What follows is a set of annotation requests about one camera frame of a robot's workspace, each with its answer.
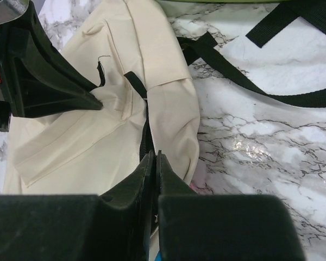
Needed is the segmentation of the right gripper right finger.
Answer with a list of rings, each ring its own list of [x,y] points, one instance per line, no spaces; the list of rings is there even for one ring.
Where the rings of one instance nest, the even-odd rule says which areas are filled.
[[[304,260],[290,213],[271,195],[199,195],[156,158],[162,260]]]

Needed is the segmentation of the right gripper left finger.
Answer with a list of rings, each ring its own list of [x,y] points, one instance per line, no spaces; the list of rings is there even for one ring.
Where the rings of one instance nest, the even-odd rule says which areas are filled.
[[[155,156],[98,195],[0,195],[0,260],[148,260]]]

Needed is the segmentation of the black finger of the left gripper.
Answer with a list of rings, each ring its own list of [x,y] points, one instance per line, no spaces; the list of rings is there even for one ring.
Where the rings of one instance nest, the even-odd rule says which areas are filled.
[[[25,13],[0,26],[0,89],[16,117],[100,110],[96,86],[53,46],[28,1]]]

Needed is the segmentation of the pink pencil case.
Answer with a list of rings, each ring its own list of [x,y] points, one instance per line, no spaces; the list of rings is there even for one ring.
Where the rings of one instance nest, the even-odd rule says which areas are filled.
[[[191,182],[189,187],[196,193],[200,195],[209,195],[210,190],[206,185],[202,185],[201,187],[197,186],[194,182]]]

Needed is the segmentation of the beige canvas backpack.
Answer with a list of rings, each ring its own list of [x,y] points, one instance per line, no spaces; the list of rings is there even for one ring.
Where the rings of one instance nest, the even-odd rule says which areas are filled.
[[[270,95],[326,88],[326,35],[298,18],[263,47],[247,33],[274,4],[103,1],[63,56],[93,83],[101,110],[13,117],[4,194],[101,194],[139,164],[145,114],[156,150],[210,194],[326,195],[326,108]],[[197,60],[177,37],[210,33],[216,52],[266,92],[247,91]]]

